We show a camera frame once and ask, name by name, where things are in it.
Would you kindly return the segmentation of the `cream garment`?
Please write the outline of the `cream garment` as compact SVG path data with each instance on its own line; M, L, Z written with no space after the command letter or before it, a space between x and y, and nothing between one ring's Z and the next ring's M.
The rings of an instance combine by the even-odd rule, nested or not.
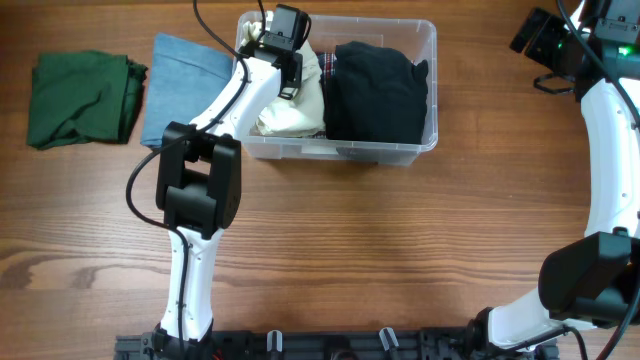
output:
M319 60L308 40L296 53L302 56L301 86L292 89L290 100L277 97L261 111L255 123L261 136L307 137L325 130Z

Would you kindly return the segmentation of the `black garment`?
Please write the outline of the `black garment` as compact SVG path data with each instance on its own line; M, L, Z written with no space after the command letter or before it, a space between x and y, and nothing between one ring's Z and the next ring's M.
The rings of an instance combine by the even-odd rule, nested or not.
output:
M352 41L338 45L325 80L330 140L419 145L429 111L429 63Z

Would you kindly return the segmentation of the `green garment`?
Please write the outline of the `green garment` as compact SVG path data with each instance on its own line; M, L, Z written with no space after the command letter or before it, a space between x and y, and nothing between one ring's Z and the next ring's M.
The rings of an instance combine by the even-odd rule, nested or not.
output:
M26 143L38 150L126 144L147 70L126 55L95 50L41 54L32 70Z

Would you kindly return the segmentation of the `red navy plaid garment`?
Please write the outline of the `red navy plaid garment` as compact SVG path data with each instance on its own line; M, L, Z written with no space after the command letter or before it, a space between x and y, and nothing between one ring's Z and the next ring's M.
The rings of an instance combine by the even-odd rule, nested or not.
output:
M317 53L318 63L321 69L320 83L324 91L329 87L331 78L335 74L335 64L337 57L334 53L322 52Z

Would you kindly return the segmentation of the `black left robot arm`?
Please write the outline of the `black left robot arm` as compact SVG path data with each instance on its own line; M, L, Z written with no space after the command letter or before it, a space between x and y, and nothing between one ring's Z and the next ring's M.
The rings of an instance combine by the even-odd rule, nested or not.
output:
M276 98L299 87L298 45L250 41L231 80L187 124L172 122L159 155L156 205L171 241L166 310L152 332L164 359L210 359L212 278L219 241L241 200L241 139Z

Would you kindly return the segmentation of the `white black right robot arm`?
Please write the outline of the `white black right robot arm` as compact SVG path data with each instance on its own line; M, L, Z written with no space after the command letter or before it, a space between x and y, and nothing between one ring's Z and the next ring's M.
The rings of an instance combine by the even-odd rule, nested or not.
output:
M480 312L454 348L467 359L549 359L556 338L600 328L611 331L608 358L639 322L639 5L535 8L510 47L546 68L537 89L563 79L580 105L590 211L583 238L545 259L536 288Z

